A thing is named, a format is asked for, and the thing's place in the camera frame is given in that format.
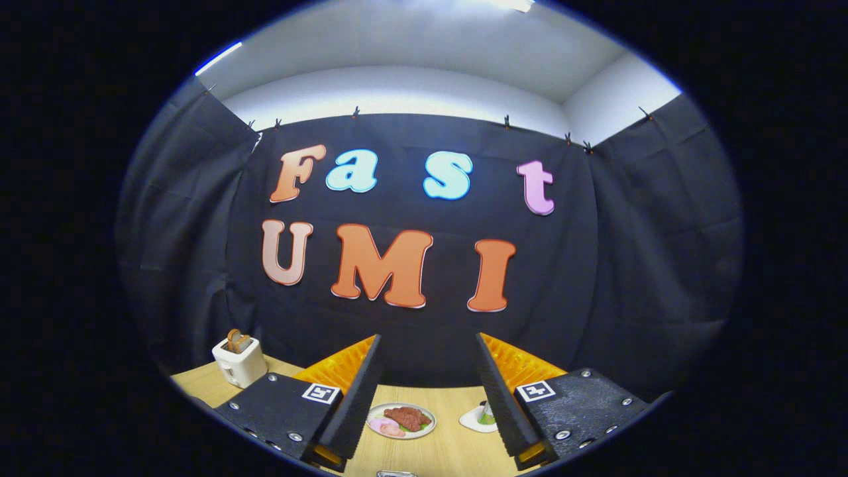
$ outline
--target white wall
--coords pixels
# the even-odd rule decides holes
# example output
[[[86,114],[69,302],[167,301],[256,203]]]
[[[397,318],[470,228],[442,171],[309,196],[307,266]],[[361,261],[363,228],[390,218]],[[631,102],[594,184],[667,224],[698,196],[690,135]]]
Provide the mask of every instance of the white wall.
[[[633,53],[604,68],[563,105],[572,126],[572,141],[597,144],[680,94],[653,66]]]
[[[414,113],[503,123],[564,137],[571,130],[561,105],[536,94],[476,76],[405,66],[324,70],[249,89],[222,103],[254,130],[311,119]]]

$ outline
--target white plate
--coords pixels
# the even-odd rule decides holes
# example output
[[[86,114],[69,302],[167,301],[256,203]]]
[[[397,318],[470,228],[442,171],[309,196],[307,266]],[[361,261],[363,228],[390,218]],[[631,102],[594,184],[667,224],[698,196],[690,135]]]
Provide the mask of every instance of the white plate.
[[[397,424],[395,421],[383,416],[383,414],[382,414],[383,411],[385,411],[386,409],[394,409],[396,407],[413,407],[415,409],[418,409],[419,411],[421,411],[422,414],[424,414],[425,416],[430,418],[430,420],[432,422],[427,424],[427,426],[424,427],[424,429],[421,429],[418,432],[404,431],[403,436],[383,434],[383,432],[381,432],[379,430],[379,423],[381,421],[377,421],[376,423],[373,423],[374,427],[372,427],[372,421],[374,421],[375,419],[386,419],[386,421],[391,421],[390,423],[387,423],[387,424],[390,424],[390,425],[392,425],[391,423]],[[403,403],[403,402],[387,402],[386,404],[381,404],[379,406],[374,406],[374,407],[371,408],[371,410],[368,412],[368,419],[365,420],[365,425],[368,426],[369,429],[378,433],[379,435],[382,435],[384,437],[388,437],[389,439],[402,439],[402,440],[416,439],[418,437],[422,437],[422,436],[430,434],[432,432],[433,428],[436,427],[436,416],[433,416],[432,412],[429,412],[427,409],[425,409],[421,406],[416,406],[414,404],[406,404],[406,403]]]
[[[480,424],[480,417],[482,415],[483,406],[477,406],[471,411],[466,412],[462,415],[462,417],[460,418],[460,424],[466,426],[468,429],[483,433],[489,433],[498,430],[498,423]]]

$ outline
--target green food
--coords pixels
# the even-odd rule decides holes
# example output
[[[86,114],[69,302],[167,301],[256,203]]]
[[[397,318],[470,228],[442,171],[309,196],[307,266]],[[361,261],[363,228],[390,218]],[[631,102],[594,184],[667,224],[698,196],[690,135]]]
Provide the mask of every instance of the green food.
[[[487,416],[486,414],[483,414],[483,415],[480,417],[480,419],[478,420],[478,422],[479,422],[480,424],[485,424],[485,425],[491,425],[491,424],[494,424],[494,416]]]
[[[422,425],[421,425],[421,428],[418,430],[418,432],[423,431],[423,430],[424,430],[424,428],[426,428],[428,425],[430,425],[430,424],[422,424]],[[401,430],[403,430],[404,432],[412,432],[411,430],[406,429],[404,426],[402,426],[402,425],[400,425],[400,424],[398,424],[398,427],[400,427],[400,429],[401,429]]]

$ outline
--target orange letter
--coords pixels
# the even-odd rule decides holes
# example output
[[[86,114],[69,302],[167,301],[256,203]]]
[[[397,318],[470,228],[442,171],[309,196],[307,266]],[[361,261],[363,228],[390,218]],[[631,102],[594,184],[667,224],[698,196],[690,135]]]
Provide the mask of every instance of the orange letter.
[[[271,193],[271,203],[285,202],[297,197],[300,190],[294,187],[295,178],[299,178],[300,183],[306,182],[312,173],[312,159],[322,160],[324,154],[326,148],[323,144],[283,154],[280,158],[280,178],[276,182],[276,190]]]
[[[280,267],[276,254],[280,247],[280,233],[286,225],[280,221],[262,222],[265,236],[262,238],[262,266],[265,275],[277,283],[294,285],[304,276],[304,261],[306,259],[306,238],[312,235],[312,224],[295,222],[289,228],[292,233],[292,266],[288,269]]]
[[[359,272],[368,300],[376,300],[392,277],[392,288],[383,297],[386,303],[406,308],[421,308],[427,303],[421,294],[421,269],[424,254],[432,245],[429,233],[404,230],[383,258],[368,227],[344,224],[336,234],[342,240],[342,262],[338,266],[338,282],[330,288],[333,295],[359,298],[360,288],[355,283]]]
[[[477,291],[468,300],[471,311],[501,311],[506,308],[504,279],[506,262],[516,254],[516,246],[503,240],[479,240],[474,250],[480,254]]]

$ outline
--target letter m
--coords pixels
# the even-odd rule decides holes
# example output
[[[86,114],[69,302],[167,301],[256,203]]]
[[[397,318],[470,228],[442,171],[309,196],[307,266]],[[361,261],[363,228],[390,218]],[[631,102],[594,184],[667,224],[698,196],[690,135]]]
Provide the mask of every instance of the letter m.
[[[338,281],[330,288],[334,295],[359,298],[361,290],[355,283],[358,273],[368,300],[376,300],[391,278],[392,288],[383,297],[386,303],[406,308],[421,308],[427,303],[421,294],[421,269],[424,254],[432,245],[429,233],[404,230],[383,257],[377,251],[371,230],[364,225],[345,224],[336,234],[342,240],[342,260]]]

